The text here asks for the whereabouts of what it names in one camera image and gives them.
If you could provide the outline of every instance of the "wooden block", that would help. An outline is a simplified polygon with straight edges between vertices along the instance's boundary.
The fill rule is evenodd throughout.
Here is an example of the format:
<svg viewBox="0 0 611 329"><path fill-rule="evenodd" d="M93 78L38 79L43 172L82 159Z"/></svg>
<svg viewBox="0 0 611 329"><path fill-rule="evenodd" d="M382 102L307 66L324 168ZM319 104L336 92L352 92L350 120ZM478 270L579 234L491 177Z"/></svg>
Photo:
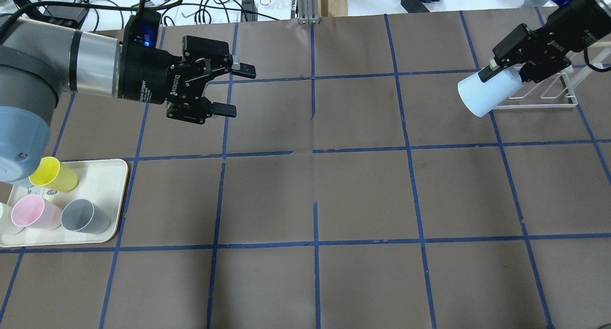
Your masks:
<svg viewBox="0 0 611 329"><path fill-rule="evenodd" d="M321 0L318 0L318 5L321 8L321 16L322 14L322 6ZM347 16L348 15L348 0L329 0L329 15L334 18L339 16Z"/></svg>

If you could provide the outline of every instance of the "yellow cup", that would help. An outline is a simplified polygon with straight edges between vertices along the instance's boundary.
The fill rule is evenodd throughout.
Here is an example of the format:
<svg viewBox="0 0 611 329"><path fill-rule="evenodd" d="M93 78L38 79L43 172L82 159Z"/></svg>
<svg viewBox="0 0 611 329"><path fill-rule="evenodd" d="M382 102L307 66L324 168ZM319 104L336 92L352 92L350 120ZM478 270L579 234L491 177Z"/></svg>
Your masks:
<svg viewBox="0 0 611 329"><path fill-rule="evenodd" d="M78 176L55 157L44 157L37 170L30 175L34 186L59 192L70 192L78 184Z"/></svg>

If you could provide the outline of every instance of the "robotiq logo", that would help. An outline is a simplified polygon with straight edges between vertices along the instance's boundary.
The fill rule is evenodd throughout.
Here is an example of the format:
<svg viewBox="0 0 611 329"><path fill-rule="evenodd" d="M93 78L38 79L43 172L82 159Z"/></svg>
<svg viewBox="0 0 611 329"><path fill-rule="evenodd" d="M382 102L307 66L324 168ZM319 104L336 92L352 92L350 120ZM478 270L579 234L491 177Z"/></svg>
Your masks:
<svg viewBox="0 0 611 329"><path fill-rule="evenodd" d="M179 74L175 75L174 82L172 82L172 90L170 90L171 96L179 96L179 94L176 92L176 89L179 87L179 80L180 80L180 75Z"/></svg>
<svg viewBox="0 0 611 329"><path fill-rule="evenodd" d="M554 46L554 48L556 48L556 50L558 50L560 52L564 52L564 50L565 50L565 48L560 46L560 44L558 42L556 42L556 40L552 40L551 42L548 42L548 45Z"/></svg>

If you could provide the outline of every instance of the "gray robot arm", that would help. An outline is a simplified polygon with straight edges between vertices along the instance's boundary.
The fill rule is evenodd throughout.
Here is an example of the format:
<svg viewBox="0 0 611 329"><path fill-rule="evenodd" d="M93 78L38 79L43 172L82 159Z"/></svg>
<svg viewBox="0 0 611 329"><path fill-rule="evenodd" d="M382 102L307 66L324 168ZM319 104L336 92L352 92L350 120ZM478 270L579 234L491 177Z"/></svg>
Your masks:
<svg viewBox="0 0 611 329"><path fill-rule="evenodd" d="M0 44L0 181L38 167L62 91L168 102L168 118L194 124L236 116L235 107L208 100L205 87L226 73L254 78L255 67L231 55L227 42L205 38L183 37L182 56L159 50L159 19L153 9L131 16L123 43L28 19L11 26Z"/></svg>

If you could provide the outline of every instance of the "gray cup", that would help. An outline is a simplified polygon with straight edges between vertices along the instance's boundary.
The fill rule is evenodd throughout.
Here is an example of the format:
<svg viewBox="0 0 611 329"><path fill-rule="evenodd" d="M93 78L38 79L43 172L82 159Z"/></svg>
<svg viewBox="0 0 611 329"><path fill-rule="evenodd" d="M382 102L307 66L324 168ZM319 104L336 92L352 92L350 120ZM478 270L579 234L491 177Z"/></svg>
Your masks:
<svg viewBox="0 0 611 329"><path fill-rule="evenodd" d="M62 212L62 225L77 233L103 233L111 224L111 218L93 202L77 199Z"/></svg>

